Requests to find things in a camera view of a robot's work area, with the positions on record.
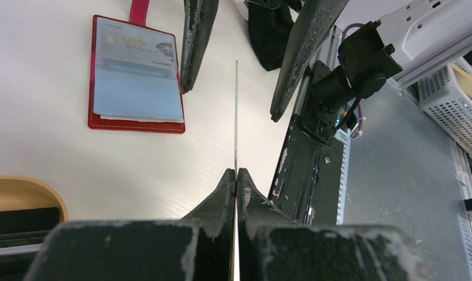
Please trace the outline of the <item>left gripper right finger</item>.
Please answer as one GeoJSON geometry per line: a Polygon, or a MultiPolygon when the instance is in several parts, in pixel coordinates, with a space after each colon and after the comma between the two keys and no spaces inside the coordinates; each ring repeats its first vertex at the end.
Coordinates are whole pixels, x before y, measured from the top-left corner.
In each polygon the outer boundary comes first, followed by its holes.
{"type": "Polygon", "coordinates": [[[237,177],[241,280],[428,280],[414,240],[391,225],[309,226],[237,177]]]}

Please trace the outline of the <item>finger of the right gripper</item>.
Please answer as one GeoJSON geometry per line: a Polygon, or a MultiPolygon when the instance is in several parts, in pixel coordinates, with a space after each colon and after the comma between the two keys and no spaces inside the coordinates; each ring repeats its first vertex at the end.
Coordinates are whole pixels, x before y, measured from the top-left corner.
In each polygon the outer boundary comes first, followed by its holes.
{"type": "Polygon", "coordinates": [[[310,60],[324,42],[348,0],[305,1],[290,32],[271,102],[271,120],[285,113],[310,60]]]}
{"type": "Polygon", "coordinates": [[[210,39],[218,11],[218,0],[184,1],[184,29],[180,88],[182,93],[193,89],[210,39]]]}

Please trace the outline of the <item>wooden tray with cards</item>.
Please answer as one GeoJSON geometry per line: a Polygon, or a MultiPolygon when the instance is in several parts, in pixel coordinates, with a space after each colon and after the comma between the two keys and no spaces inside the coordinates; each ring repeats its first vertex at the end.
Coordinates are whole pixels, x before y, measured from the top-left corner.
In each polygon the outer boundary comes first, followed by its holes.
{"type": "Polygon", "coordinates": [[[0,176],[0,280],[23,280],[49,232],[67,220],[65,202],[49,185],[0,176]]]}

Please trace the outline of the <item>silver VIP card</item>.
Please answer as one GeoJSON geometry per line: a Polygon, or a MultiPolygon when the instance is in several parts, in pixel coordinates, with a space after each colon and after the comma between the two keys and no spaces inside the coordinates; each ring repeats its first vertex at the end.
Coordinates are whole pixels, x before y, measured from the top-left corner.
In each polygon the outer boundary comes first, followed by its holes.
{"type": "Polygon", "coordinates": [[[177,66],[175,37],[116,20],[97,18],[97,55],[150,67],[177,66]]]}

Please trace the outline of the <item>thin card seen edge-on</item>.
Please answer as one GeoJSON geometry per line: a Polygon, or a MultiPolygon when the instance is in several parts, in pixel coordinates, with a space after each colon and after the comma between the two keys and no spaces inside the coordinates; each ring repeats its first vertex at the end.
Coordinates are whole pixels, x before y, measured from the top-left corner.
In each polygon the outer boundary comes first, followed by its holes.
{"type": "Polygon", "coordinates": [[[234,170],[238,178],[238,60],[235,61],[235,87],[234,87],[234,170]]]}

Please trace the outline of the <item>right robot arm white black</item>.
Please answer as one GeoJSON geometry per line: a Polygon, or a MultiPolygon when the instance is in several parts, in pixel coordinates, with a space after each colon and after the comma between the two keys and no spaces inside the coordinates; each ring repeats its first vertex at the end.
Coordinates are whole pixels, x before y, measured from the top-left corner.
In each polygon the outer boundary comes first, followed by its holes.
{"type": "Polygon", "coordinates": [[[271,117],[280,120],[299,79],[310,75],[300,114],[288,130],[317,146],[329,145],[343,125],[342,105],[379,91],[386,81],[419,63],[437,47],[448,47],[472,29],[472,1],[414,1],[364,24],[341,42],[338,66],[321,62],[309,67],[313,52],[325,41],[346,1],[306,1],[288,34],[281,70],[271,103],[271,117]]]}

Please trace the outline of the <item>red card holder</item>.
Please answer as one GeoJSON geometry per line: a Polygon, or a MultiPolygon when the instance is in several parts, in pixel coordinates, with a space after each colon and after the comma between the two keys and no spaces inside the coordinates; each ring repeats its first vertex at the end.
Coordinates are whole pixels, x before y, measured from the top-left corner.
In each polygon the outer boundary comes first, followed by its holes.
{"type": "MultiPolygon", "coordinates": [[[[154,30],[147,27],[146,18],[148,13],[149,1],[133,0],[129,11],[129,20],[112,19],[115,22],[126,23],[127,25],[144,28],[147,30],[154,30]]],[[[174,122],[139,122],[127,121],[124,119],[102,119],[97,114],[93,113],[94,104],[94,86],[95,86],[95,58],[97,47],[97,19],[107,17],[101,15],[93,16],[93,30],[91,39],[91,57],[90,57],[90,83],[88,95],[88,127],[90,129],[100,129],[109,131],[136,131],[136,132],[154,132],[154,133],[169,133],[169,134],[183,134],[186,131],[184,123],[174,122]]]]}

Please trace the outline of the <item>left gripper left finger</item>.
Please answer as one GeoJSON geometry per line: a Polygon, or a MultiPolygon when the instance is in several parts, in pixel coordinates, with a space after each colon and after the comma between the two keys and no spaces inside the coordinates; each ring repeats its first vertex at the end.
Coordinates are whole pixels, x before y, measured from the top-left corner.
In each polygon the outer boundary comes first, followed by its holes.
{"type": "Polygon", "coordinates": [[[178,220],[71,221],[45,238],[25,280],[232,280],[236,176],[178,220]]]}

